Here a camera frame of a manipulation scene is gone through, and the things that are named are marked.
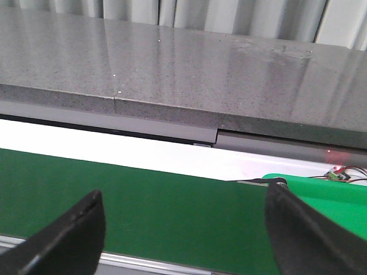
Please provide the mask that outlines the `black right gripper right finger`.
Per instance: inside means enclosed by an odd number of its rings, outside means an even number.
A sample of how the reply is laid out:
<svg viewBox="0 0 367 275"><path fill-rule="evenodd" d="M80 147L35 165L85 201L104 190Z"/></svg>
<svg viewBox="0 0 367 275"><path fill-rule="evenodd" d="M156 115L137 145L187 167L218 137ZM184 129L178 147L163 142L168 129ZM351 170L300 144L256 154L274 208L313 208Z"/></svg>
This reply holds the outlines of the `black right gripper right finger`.
<svg viewBox="0 0 367 275"><path fill-rule="evenodd" d="M281 274L366 274L366 241L271 183L265 225Z"/></svg>

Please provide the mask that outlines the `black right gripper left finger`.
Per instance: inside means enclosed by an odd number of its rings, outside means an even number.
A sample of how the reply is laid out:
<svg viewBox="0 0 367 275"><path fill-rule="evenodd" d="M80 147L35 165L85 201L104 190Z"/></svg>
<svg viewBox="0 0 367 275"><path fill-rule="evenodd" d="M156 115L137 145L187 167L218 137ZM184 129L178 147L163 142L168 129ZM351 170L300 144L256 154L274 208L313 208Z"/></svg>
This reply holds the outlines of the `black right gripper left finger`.
<svg viewBox="0 0 367 275"><path fill-rule="evenodd" d="M63 241L68 238L85 241L103 251L105 236L106 217L102 194L99 190L94 190L51 224L28 238L21 244L19 251L29 251L32 246L39 247L48 241Z"/></svg>

